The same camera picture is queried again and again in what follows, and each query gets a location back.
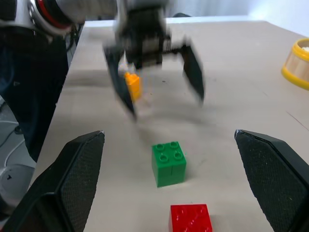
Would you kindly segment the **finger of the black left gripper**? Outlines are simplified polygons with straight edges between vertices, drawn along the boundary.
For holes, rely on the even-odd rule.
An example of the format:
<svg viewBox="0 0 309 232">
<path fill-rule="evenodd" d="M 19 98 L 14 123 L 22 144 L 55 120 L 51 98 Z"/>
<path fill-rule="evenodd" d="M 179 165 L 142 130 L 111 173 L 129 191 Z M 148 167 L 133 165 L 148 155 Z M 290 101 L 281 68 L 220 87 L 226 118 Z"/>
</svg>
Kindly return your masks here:
<svg viewBox="0 0 309 232">
<path fill-rule="evenodd" d="M 112 84 L 118 98 L 131 113 L 132 118 L 137 120 L 137 115 L 131 99 L 130 91 L 126 84 L 124 76 L 119 75 L 119 62 L 124 55 L 124 49 L 121 46 L 107 46 L 103 48 L 107 67 L 111 76 Z"/>
<path fill-rule="evenodd" d="M 197 94 L 199 102 L 202 104 L 205 98 L 203 73 L 200 64 L 190 45 L 184 44 L 181 52 L 183 58 L 183 70 L 188 81 Z"/>
</svg>

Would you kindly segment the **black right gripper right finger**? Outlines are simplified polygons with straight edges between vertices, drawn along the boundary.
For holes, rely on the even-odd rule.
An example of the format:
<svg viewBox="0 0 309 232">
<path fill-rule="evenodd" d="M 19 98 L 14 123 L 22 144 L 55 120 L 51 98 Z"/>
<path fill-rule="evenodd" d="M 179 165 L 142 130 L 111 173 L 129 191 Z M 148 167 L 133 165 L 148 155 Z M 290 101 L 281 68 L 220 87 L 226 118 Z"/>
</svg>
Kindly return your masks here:
<svg viewBox="0 0 309 232">
<path fill-rule="evenodd" d="M 309 230 L 309 166 L 283 140 L 247 130 L 234 135 L 254 197 L 275 232 Z"/>
</svg>

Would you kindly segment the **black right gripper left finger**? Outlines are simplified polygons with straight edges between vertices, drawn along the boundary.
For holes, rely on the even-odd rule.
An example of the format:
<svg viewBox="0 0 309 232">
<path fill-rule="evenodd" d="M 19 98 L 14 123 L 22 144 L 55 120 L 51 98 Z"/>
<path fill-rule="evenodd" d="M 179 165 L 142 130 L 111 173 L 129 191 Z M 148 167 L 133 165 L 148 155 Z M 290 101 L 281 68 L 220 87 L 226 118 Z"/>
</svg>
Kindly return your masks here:
<svg viewBox="0 0 309 232">
<path fill-rule="evenodd" d="M 95 197 L 103 131 L 69 141 L 32 183 L 4 232 L 82 232 Z"/>
</svg>

